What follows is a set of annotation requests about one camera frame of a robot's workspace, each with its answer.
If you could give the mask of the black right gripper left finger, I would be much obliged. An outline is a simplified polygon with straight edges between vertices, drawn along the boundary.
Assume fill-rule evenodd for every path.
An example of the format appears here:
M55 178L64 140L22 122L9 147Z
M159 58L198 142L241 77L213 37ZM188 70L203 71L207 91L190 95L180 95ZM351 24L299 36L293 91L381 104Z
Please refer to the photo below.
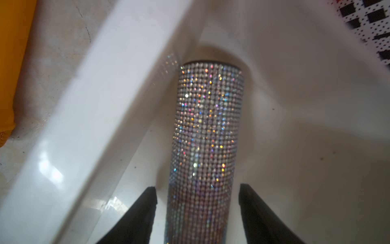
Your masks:
M98 244L148 244L156 206L156 188L148 187Z

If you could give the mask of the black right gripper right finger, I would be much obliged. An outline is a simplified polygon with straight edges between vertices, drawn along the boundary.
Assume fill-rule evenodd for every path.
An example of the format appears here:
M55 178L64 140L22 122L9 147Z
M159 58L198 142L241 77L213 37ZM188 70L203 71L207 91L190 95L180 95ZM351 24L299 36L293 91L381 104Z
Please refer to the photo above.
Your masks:
M248 184L241 184L239 205L247 243L304 244Z

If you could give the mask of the silver rhinestone microphone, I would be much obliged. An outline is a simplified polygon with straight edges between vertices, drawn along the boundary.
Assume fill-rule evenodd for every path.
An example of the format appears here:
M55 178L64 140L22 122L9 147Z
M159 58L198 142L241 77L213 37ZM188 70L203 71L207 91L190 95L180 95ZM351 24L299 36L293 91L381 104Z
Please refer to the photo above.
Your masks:
M228 226L244 77L194 61L179 70L164 242L222 244Z

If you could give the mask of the white top drawer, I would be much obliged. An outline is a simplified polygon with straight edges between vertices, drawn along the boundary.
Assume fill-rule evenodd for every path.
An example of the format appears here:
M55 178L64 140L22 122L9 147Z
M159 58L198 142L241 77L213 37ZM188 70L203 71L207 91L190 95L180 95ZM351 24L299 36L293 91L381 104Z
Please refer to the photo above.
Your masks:
M149 186L165 232L177 70L243 70L251 185L308 244L390 241L390 70L332 1L38 1L1 148L1 243L94 244Z

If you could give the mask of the orange microphone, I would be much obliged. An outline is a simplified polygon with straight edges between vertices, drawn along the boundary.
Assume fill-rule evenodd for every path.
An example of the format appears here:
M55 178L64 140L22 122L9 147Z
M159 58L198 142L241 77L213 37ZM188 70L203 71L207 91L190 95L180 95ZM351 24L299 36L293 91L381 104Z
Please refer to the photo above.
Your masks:
M1 1L1 146L15 128L13 101L36 4Z

